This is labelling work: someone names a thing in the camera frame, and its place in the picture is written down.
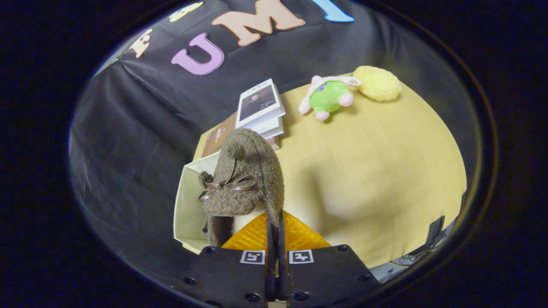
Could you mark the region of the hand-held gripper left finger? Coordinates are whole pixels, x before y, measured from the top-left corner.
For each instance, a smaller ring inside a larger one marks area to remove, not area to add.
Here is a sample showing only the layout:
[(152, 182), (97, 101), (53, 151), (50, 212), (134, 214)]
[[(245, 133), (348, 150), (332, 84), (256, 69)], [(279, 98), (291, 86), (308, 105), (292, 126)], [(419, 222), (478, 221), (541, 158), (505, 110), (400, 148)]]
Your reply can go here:
[(205, 247), (182, 273), (178, 292), (200, 307), (266, 308), (275, 297), (277, 232), (266, 222), (266, 248)]

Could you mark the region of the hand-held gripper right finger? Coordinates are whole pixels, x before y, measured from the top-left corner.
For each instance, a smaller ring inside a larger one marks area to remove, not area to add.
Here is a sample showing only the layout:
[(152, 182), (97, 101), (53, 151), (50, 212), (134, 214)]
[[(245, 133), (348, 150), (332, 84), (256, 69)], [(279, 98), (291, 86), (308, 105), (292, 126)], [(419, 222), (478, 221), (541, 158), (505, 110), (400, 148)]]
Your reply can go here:
[(288, 212), (279, 242), (279, 291), (290, 308), (352, 308), (381, 287), (349, 245), (327, 243)]

